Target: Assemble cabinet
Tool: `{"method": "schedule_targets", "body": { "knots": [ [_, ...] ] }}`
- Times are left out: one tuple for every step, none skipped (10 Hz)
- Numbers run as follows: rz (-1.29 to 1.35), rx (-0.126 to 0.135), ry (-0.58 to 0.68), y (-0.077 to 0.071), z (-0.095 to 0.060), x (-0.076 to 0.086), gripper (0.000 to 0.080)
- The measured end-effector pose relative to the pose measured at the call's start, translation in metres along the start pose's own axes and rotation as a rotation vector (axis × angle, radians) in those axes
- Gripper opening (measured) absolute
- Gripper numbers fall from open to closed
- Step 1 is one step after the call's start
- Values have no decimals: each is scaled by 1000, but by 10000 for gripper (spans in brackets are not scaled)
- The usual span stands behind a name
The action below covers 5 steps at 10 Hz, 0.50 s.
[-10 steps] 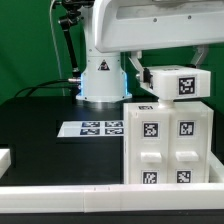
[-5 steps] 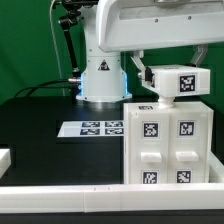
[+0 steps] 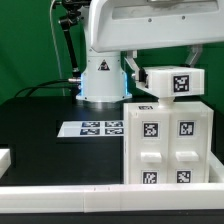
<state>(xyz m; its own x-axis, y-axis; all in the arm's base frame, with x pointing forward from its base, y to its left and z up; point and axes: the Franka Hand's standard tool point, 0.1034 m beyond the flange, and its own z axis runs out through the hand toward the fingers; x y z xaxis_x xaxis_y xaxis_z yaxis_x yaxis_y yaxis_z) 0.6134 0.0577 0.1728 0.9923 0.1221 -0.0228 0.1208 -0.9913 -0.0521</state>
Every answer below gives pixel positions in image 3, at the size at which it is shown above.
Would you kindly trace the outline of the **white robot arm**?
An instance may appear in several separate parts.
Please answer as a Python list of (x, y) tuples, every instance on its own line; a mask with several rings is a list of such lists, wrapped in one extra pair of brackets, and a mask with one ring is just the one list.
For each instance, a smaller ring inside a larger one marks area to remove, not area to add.
[(91, 0), (81, 8), (87, 67), (80, 99), (116, 102), (131, 96), (120, 53), (138, 67), (133, 53), (176, 46), (192, 48), (193, 66), (202, 46), (224, 41), (224, 0)]

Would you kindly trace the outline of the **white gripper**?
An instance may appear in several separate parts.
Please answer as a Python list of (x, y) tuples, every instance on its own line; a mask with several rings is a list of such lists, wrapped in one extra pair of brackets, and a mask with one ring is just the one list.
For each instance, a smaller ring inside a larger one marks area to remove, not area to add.
[(127, 51), (136, 87), (144, 90), (136, 50), (191, 45), (185, 65), (194, 67), (201, 44), (224, 41), (224, 0), (92, 0), (89, 34), (98, 52)]

